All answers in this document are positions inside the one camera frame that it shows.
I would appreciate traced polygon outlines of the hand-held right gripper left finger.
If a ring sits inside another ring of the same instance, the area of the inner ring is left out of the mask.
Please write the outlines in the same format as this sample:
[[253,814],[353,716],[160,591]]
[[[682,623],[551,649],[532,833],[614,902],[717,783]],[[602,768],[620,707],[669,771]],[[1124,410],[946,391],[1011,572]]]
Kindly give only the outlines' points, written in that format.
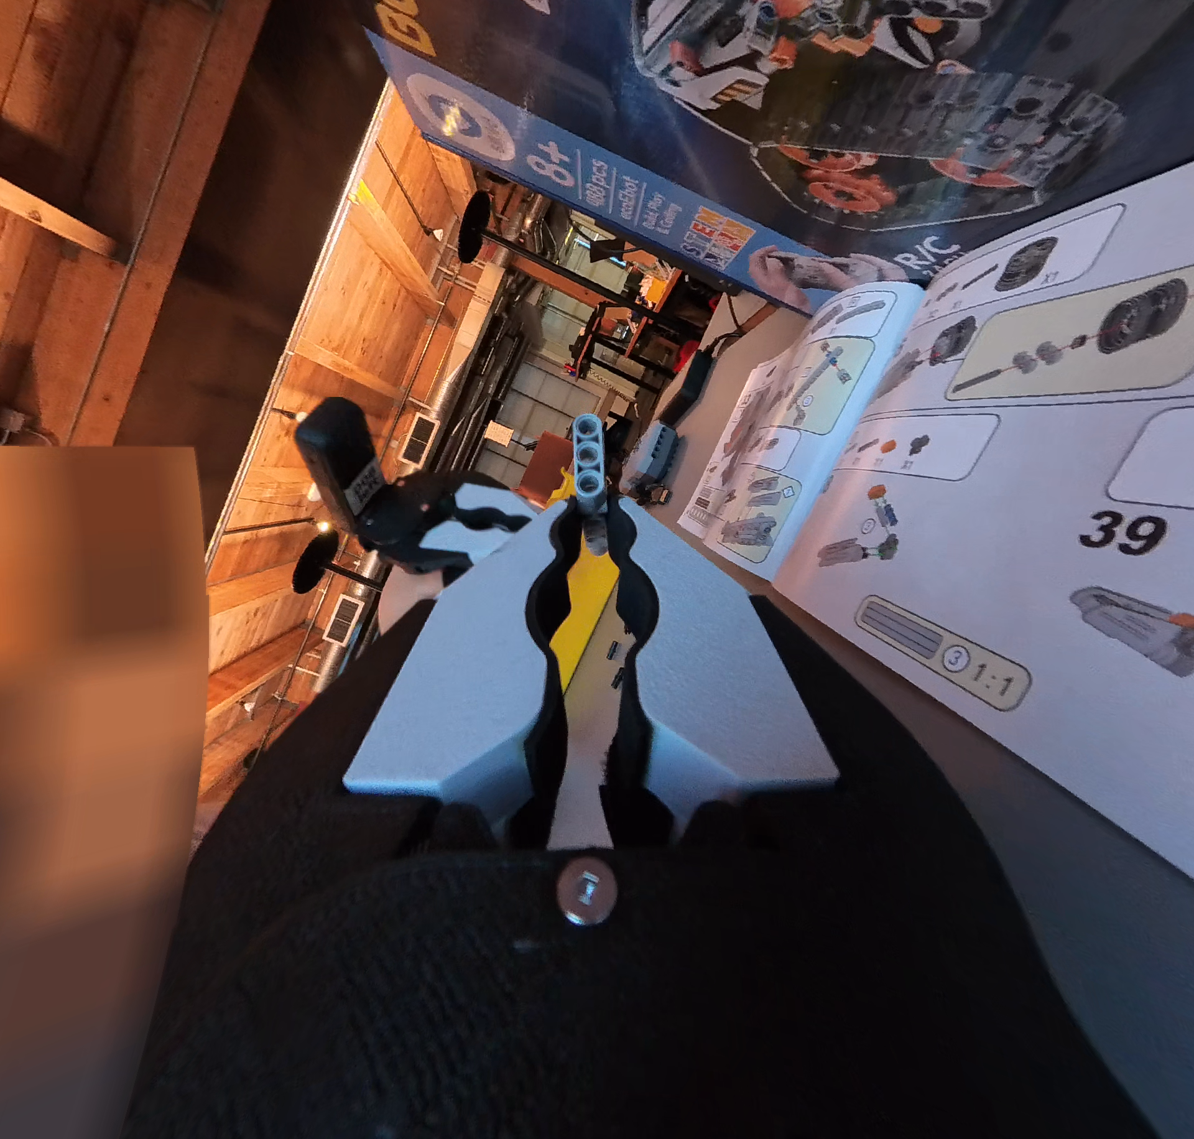
[[551,636],[569,609],[572,501],[533,516],[441,591],[342,778],[477,808],[544,846],[567,756]]

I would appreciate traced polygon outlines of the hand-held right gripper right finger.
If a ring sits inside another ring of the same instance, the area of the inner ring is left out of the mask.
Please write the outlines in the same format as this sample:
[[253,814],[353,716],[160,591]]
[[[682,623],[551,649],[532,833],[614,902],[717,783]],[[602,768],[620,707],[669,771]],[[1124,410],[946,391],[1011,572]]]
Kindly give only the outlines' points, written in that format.
[[839,776],[746,589],[636,503],[604,508],[630,637],[599,797],[618,848],[661,846],[699,808]]

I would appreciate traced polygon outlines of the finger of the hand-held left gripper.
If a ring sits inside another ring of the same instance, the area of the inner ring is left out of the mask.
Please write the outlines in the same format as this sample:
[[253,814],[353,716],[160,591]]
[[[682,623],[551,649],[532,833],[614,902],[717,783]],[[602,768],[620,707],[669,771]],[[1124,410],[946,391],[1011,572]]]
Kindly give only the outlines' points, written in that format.
[[450,565],[475,565],[508,541],[508,531],[497,526],[472,528],[457,519],[445,519],[426,531],[421,549],[446,552]]
[[475,531],[520,531],[533,519],[533,507],[503,486],[459,485],[455,519]]

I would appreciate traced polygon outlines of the grey building frame piece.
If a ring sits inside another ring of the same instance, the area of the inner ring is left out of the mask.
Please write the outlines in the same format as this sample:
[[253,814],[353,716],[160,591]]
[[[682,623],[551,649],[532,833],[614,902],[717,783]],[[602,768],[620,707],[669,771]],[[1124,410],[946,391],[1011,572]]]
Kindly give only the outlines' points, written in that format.
[[608,553],[608,477],[603,421],[594,412],[579,414],[572,425],[574,503],[580,532],[590,554]]

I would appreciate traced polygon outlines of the brown chair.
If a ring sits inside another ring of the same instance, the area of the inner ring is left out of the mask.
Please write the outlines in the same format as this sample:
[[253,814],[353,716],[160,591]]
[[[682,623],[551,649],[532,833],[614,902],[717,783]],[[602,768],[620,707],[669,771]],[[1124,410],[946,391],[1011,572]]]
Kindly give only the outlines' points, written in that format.
[[574,446],[569,436],[544,431],[536,440],[515,492],[538,509],[564,485],[573,470]]

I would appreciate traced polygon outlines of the yellow storage bin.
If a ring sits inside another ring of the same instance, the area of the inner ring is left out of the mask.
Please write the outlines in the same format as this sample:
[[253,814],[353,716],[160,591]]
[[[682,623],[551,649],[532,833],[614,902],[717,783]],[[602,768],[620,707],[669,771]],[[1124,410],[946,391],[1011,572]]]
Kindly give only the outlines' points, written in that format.
[[569,609],[549,640],[563,691],[568,688],[619,578],[619,568],[607,553],[593,553],[584,533],[579,542],[575,562],[567,575]]

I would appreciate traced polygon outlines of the open instruction booklet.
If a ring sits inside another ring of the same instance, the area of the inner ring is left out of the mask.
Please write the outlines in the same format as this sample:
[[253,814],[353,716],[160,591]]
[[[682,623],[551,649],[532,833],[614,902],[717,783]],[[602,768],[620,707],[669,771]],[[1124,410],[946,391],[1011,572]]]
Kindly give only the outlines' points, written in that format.
[[717,376],[679,523],[1191,875],[1186,162]]

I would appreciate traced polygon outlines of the blue toy kit box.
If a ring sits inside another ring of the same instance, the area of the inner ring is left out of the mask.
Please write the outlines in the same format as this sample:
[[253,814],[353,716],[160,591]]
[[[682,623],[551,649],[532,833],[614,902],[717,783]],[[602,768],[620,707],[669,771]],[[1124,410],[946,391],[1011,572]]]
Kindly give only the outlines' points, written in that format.
[[672,257],[926,282],[1191,161],[1191,0],[344,0],[406,109]]

